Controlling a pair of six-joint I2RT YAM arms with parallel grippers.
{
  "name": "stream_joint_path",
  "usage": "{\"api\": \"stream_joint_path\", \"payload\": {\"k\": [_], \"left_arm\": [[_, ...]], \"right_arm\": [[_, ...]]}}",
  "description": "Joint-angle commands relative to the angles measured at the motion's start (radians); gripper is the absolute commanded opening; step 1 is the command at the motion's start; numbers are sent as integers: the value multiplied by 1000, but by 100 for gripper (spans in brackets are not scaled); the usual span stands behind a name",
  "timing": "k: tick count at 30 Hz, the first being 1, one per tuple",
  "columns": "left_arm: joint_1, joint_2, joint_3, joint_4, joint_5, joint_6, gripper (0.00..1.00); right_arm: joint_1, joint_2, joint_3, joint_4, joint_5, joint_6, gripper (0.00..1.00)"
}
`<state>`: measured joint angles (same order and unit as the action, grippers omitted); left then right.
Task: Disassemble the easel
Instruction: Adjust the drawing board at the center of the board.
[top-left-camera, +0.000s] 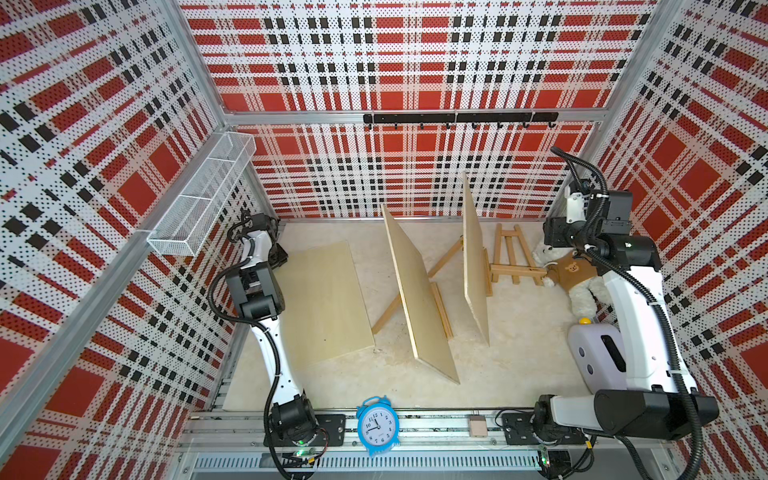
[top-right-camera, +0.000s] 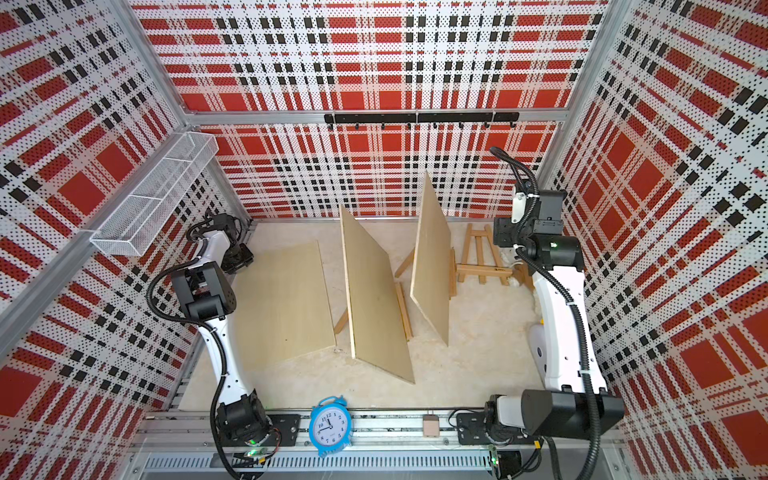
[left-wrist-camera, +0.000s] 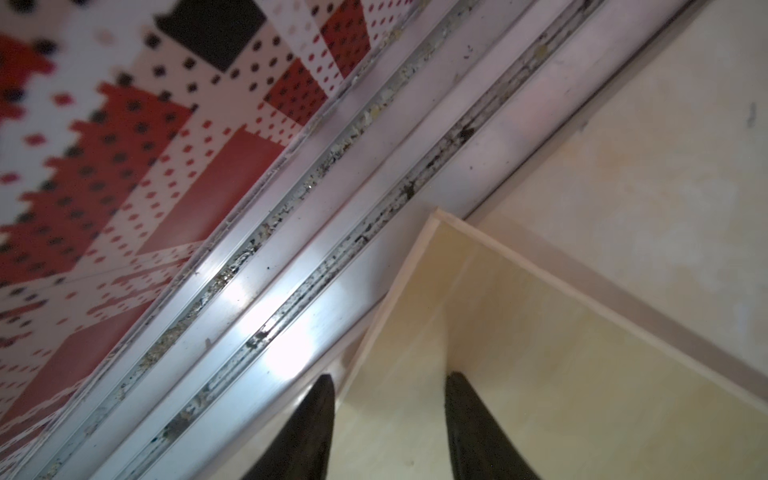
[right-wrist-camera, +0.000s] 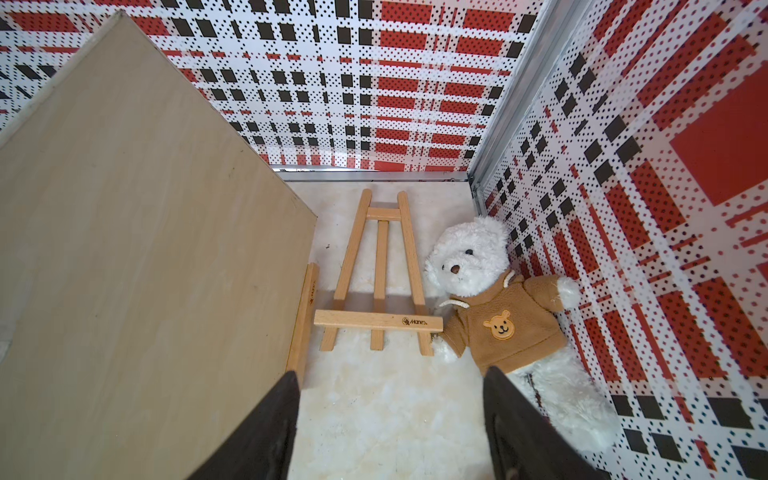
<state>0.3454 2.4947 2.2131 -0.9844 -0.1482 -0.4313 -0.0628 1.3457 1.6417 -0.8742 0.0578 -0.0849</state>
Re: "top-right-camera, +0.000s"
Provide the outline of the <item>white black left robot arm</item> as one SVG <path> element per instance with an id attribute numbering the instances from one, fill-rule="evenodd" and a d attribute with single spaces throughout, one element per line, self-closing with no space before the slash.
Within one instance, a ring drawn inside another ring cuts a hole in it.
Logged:
<path id="1" fill-rule="evenodd" d="M 153 315 L 193 325 L 202 335 L 217 376 L 212 431 L 216 440 L 227 445 L 258 445 L 273 427 L 255 388 L 238 366 L 231 329 L 237 299 L 228 277 L 253 262 L 253 253 L 241 241 L 243 233 L 244 223 L 238 217 L 206 216 L 185 233 L 197 247 L 194 258 L 160 272 L 145 293 Z M 165 280 L 178 300 L 177 315 L 161 311 L 155 301 L 156 287 Z"/>

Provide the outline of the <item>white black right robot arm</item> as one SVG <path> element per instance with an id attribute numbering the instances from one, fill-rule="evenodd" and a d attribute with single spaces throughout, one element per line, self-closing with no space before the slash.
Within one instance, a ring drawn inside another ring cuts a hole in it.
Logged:
<path id="1" fill-rule="evenodd" d="M 530 438 L 551 451 L 555 478 L 561 478 L 558 438 L 585 440 L 586 458 L 578 478 L 594 474 L 601 436 L 625 414 L 611 394 L 592 345 L 585 307 L 585 263 L 579 240 L 564 233 L 565 194 L 517 192 L 509 218 L 495 220 L 493 242 L 509 247 L 528 269 L 543 315 L 530 327 L 528 344 L 543 382 L 518 396 L 494 395 L 486 404 L 488 440 L 508 445 Z"/>

